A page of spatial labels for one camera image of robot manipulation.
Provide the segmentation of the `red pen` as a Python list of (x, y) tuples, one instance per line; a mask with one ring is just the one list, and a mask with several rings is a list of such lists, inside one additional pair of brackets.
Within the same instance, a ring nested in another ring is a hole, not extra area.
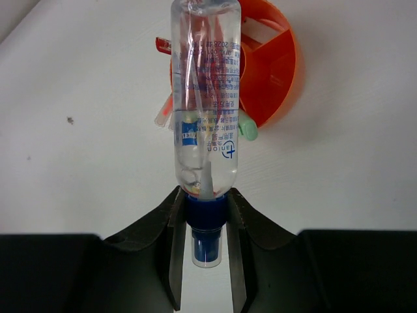
[(165, 38), (156, 37), (156, 49), (160, 53), (171, 55), (171, 41)]

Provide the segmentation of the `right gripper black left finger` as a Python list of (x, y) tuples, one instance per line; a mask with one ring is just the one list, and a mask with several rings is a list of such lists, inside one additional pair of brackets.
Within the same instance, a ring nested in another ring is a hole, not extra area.
[(184, 201), (185, 193), (175, 187), (155, 209), (105, 239), (105, 312), (180, 310)]

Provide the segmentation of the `grey green marker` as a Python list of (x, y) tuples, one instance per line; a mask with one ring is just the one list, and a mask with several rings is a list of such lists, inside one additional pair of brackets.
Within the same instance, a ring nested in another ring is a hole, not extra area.
[(256, 122), (244, 110), (239, 110), (238, 131), (248, 141), (254, 141), (258, 137)]

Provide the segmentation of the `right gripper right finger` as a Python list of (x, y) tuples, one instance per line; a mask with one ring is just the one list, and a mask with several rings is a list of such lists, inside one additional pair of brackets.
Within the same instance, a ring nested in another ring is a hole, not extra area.
[(236, 188), (227, 200), (234, 312), (301, 312), (292, 268), (295, 235), (256, 210)]

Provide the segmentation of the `pink highlighter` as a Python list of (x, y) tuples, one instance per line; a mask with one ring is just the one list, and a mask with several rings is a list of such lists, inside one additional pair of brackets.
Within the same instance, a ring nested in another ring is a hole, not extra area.
[(169, 95), (161, 110), (158, 112), (154, 123), (164, 128), (168, 127), (169, 130), (173, 131), (174, 117), (173, 117), (173, 95)]

